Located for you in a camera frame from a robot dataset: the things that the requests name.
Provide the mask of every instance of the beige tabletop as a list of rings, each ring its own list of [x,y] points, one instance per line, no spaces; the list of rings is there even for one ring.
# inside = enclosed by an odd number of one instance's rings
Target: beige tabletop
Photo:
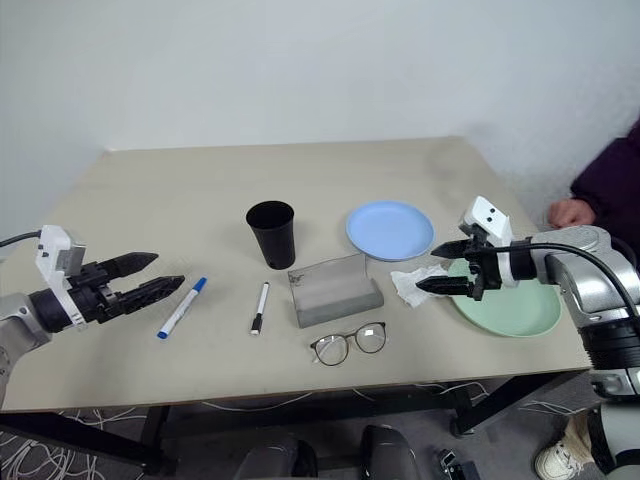
[[[436,245],[462,238],[458,220],[477,195],[511,215],[516,235],[535,231],[514,196],[460,138],[189,148],[106,154],[57,205],[47,223],[87,244],[85,261],[130,251],[160,254],[143,272],[112,282],[128,289],[184,274],[170,298],[82,332],[67,330],[23,357],[3,409],[64,409],[188,402],[366,385],[516,375],[589,366],[563,306],[555,329],[528,339],[480,330],[450,299],[416,309],[396,295],[389,272],[439,262],[367,260],[382,308],[300,329],[286,271],[269,269],[244,215],[268,199],[295,209],[300,268],[357,253],[345,234],[355,207],[374,200],[425,212]],[[0,269],[2,293],[44,287],[35,245],[24,242]],[[156,332],[201,276],[209,283],[167,340]],[[249,335],[263,282],[271,283],[262,335]],[[313,363],[309,344],[385,321],[389,343],[375,355],[352,349],[338,367]]]

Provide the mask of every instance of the robotic arm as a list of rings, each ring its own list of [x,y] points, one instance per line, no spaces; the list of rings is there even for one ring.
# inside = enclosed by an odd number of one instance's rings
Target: robotic arm
[[[49,288],[0,297],[0,405],[15,363],[48,343],[51,334],[133,313],[168,297],[184,281],[159,277],[129,292],[112,292],[111,280],[143,270],[158,255],[133,252],[82,265],[85,246],[64,229],[45,225],[38,233],[36,265]]]
[[[515,241],[509,217],[483,197],[465,212],[460,229],[467,240],[447,242],[432,255],[465,258],[474,281],[430,277],[416,286],[480,301],[485,290],[517,287],[520,280],[559,285],[593,364],[593,388],[607,399],[589,418],[594,459],[609,479],[640,478],[640,279],[635,266],[598,227]]]

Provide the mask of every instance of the marker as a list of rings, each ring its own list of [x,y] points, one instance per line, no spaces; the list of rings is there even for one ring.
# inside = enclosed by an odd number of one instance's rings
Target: marker
[[[196,298],[196,296],[200,293],[200,290],[202,290],[202,287],[204,287],[205,283],[207,283],[207,279],[206,277],[202,277],[200,280],[198,280],[198,283],[196,283],[193,288],[189,290],[187,296],[184,297],[184,300],[180,302],[178,308],[175,309],[175,311],[169,317],[169,320],[167,320],[167,322],[158,332],[158,338],[165,339],[169,336],[171,330],[173,330],[180,319],[184,317],[184,314],[187,313],[187,310],[189,310],[189,307],[191,306],[191,302],[193,302],[193,299]]]
[[[258,302],[258,312],[256,318],[251,324],[251,335],[260,335],[262,329],[262,314],[264,313],[264,304],[267,303],[267,293],[269,293],[269,282],[264,282],[262,293],[260,294],[260,302]]]

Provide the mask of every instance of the glasses lens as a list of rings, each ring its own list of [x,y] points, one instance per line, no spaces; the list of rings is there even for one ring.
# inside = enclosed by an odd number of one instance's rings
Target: glasses lens
[[[387,340],[384,327],[378,323],[365,325],[356,333],[356,342],[363,352],[376,353]]]
[[[337,365],[347,358],[347,341],[340,335],[329,335],[316,343],[316,354],[325,365]]]

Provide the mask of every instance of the blue plate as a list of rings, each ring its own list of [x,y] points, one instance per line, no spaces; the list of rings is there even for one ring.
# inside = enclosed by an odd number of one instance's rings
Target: blue plate
[[[370,257],[399,262],[425,253],[433,242],[433,225],[424,213],[402,202],[367,203],[351,212],[347,236]]]

